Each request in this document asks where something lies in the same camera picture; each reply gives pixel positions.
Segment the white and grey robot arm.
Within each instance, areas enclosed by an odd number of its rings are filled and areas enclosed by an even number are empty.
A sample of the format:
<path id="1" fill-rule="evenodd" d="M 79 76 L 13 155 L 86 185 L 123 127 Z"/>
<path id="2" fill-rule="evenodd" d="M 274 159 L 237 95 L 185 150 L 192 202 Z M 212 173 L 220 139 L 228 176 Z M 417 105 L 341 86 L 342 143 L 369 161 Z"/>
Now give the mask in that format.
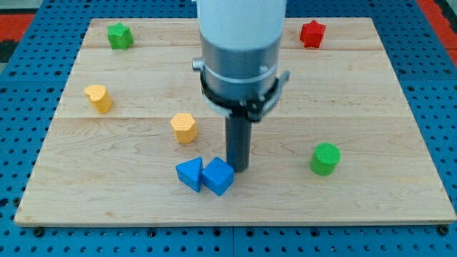
<path id="1" fill-rule="evenodd" d="M 278 102 L 290 73 L 278 53 L 286 0 L 197 0 L 201 76 L 207 103 L 226 118 L 258 122 Z"/>

